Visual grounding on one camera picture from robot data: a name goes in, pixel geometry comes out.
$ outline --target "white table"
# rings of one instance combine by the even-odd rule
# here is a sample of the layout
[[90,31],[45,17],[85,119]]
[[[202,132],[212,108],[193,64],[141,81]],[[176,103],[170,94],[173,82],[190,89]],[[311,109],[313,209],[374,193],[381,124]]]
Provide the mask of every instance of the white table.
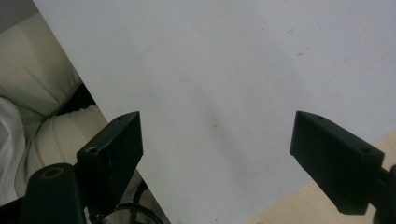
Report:
[[242,223],[305,184],[297,109],[371,142],[396,126],[394,1],[35,0],[172,223]]

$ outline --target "gray wall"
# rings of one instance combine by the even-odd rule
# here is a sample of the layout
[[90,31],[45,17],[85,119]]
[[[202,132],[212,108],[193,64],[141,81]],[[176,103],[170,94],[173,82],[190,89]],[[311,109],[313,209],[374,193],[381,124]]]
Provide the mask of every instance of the gray wall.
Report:
[[0,33],[37,12],[32,0],[0,0]]

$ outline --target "table surface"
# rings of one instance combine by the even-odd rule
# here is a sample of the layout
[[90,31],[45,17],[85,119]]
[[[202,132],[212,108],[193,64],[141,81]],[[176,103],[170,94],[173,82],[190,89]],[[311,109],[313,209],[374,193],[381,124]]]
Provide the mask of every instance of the table surface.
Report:
[[394,1],[35,0],[107,120],[141,111],[172,223],[242,223],[309,181],[296,110],[396,127]]
[[[375,141],[373,146],[385,153],[382,167],[389,170],[396,164],[396,130]],[[245,224],[372,224],[374,213],[375,208],[370,205],[364,216],[340,214],[318,185],[312,181],[249,219]]]

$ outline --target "wooden floor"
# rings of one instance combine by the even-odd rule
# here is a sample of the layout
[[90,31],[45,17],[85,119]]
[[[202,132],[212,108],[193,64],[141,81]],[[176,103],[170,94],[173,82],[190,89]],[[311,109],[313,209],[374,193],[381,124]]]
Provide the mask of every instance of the wooden floor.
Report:
[[[396,130],[375,141],[373,145],[385,152],[383,167],[386,170],[396,164]],[[375,209],[370,205],[365,216],[340,214],[318,185],[312,181],[245,224],[365,224],[373,223],[374,213]]]

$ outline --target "white cloth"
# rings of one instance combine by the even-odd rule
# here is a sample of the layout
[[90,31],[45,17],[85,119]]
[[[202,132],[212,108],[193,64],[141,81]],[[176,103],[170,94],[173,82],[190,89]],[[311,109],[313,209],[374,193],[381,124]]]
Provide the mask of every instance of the white cloth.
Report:
[[0,97],[0,205],[18,199],[14,188],[25,141],[18,108]]

